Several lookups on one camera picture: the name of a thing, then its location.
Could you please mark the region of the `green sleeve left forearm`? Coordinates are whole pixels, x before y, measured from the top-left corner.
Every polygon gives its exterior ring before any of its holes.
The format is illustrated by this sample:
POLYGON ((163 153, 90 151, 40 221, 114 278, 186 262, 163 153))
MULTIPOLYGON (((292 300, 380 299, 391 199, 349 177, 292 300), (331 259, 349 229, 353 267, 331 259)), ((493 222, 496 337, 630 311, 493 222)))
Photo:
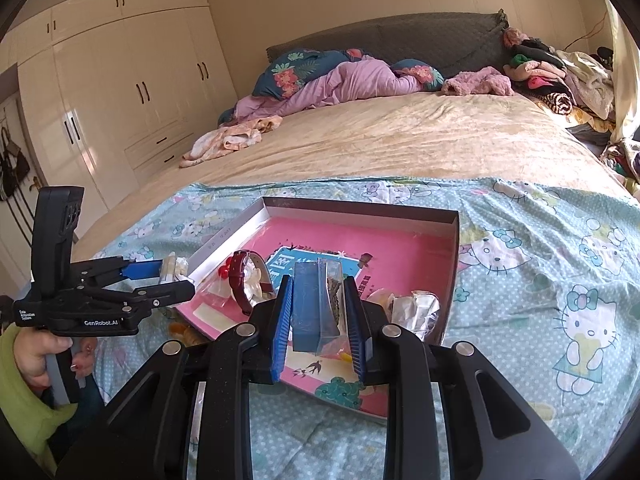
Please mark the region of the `green sleeve left forearm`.
POLYGON ((56 463, 49 439, 76 413, 76 404, 50 408, 34 393, 18 371, 13 354, 14 339, 22 328, 11 324, 1 335, 1 411, 28 455, 48 476, 56 463))

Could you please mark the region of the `left hand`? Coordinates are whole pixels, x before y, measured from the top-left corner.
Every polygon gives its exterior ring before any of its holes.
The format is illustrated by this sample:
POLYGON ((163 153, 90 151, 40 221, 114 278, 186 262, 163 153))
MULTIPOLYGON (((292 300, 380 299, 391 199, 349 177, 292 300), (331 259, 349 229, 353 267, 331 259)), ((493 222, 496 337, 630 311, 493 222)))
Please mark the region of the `left hand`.
MULTIPOLYGON (((79 341, 79 350, 74 354, 70 366, 77 379, 92 373, 97 344, 96 337, 81 338, 79 341)), ((51 385, 46 356, 60 354, 72 347, 72 338, 55 336, 47 330, 22 328, 14 339, 14 361, 29 388, 40 394, 51 385)))

